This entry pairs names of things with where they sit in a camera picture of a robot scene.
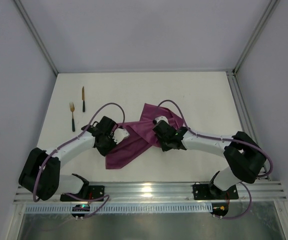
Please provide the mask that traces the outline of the purple cloth napkin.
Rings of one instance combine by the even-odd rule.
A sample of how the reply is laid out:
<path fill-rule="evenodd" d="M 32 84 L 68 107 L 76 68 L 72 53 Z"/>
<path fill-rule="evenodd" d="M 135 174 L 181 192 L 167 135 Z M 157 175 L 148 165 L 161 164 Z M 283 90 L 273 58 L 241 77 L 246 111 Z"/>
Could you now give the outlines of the purple cloth napkin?
<path fill-rule="evenodd" d="M 105 157 L 107 170 L 119 170 L 135 160 L 150 147 L 161 145 L 153 131 L 153 120 L 164 116 L 175 129 L 183 126 L 183 119 L 165 107 L 145 103 L 138 121 L 126 122 L 123 127 L 129 132 L 129 137 L 119 143 Z"/>

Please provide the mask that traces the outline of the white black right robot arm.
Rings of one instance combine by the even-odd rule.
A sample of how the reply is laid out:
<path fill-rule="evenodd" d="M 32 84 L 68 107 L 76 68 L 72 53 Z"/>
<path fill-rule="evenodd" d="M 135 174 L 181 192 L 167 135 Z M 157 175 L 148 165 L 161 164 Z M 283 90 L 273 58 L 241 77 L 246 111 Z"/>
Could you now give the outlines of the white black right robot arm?
<path fill-rule="evenodd" d="M 267 157 L 245 132 L 222 137 L 194 132 L 186 126 L 175 129 L 160 116 L 153 120 L 153 132 L 162 151 L 194 150 L 223 157 L 228 167 L 215 173 L 207 185 L 213 199 L 225 197 L 232 186 L 240 182 L 252 184 L 259 177 Z"/>

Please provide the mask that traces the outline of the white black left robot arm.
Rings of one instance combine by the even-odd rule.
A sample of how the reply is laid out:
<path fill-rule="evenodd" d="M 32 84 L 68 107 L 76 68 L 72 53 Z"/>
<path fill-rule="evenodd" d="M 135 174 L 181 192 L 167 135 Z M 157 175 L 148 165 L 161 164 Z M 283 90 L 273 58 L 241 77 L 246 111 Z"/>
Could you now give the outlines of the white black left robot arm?
<path fill-rule="evenodd" d="M 61 168 L 81 153 L 96 148 L 106 156 L 118 144 L 113 128 L 118 124 L 107 116 L 84 126 L 80 136 L 51 150 L 38 147 L 30 151 L 18 179 L 20 186 L 35 194 L 34 201 L 50 199 L 55 194 L 85 199 L 89 181 L 72 173 L 61 174 Z"/>

